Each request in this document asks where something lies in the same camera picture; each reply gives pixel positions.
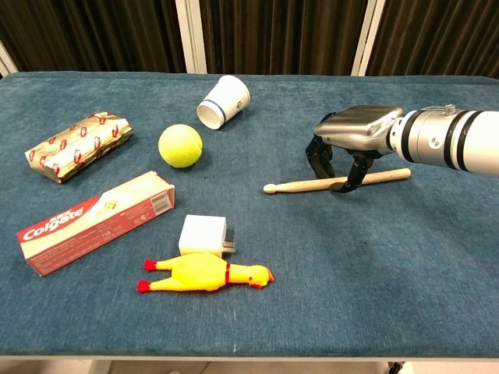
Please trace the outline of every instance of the toothpaste box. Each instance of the toothpaste box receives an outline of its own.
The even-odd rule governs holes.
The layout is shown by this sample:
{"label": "toothpaste box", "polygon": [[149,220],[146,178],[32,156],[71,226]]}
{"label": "toothpaste box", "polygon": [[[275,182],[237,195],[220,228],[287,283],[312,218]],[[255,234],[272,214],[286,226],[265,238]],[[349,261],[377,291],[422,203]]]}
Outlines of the toothpaste box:
{"label": "toothpaste box", "polygon": [[175,186],[154,171],[17,233],[26,261],[43,277],[173,208]]}

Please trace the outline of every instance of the robotic arm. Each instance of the robotic arm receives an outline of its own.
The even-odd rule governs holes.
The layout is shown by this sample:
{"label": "robotic arm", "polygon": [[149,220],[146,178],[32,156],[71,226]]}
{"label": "robotic arm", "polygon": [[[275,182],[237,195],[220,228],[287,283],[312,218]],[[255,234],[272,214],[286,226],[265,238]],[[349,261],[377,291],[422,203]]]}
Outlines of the robotic arm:
{"label": "robotic arm", "polygon": [[456,170],[499,175],[499,111],[459,111],[454,105],[404,115],[396,106],[351,107],[326,115],[306,148],[318,178],[333,178],[332,146],[353,156],[345,183],[335,192],[362,184],[375,159],[397,152],[401,159]]}

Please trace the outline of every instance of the rubber chicken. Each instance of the rubber chicken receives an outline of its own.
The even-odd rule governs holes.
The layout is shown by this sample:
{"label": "rubber chicken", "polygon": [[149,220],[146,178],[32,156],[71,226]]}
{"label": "rubber chicken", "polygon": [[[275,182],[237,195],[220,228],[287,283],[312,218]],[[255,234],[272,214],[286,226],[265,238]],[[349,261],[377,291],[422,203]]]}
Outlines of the rubber chicken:
{"label": "rubber chicken", "polygon": [[138,292],[215,291],[228,283],[247,283],[263,288],[274,280],[272,272],[261,265],[234,265],[213,253],[190,253],[165,261],[146,259],[145,270],[171,270],[172,276],[155,282],[140,280]]}

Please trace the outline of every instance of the tennis ball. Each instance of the tennis ball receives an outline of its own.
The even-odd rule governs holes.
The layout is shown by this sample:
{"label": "tennis ball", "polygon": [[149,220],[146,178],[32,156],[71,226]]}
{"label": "tennis ball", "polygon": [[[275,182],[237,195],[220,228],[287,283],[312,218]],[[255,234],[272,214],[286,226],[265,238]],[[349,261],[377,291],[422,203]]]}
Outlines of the tennis ball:
{"label": "tennis ball", "polygon": [[157,142],[163,160],[174,168],[187,168],[199,160],[203,140],[188,125],[172,125],[161,134]]}

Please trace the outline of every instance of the paper cup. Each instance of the paper cup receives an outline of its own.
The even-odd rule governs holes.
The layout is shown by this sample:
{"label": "paper cup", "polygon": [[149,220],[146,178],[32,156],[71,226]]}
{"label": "paper cup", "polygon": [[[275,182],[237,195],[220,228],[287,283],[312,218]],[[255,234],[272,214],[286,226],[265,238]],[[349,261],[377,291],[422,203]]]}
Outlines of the paper cup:
{"label": "paper cup", "polygon": [[235,76],[222,76],[197,106],[197,116],[210,129],[221,128],[250,103],[250,92]]}

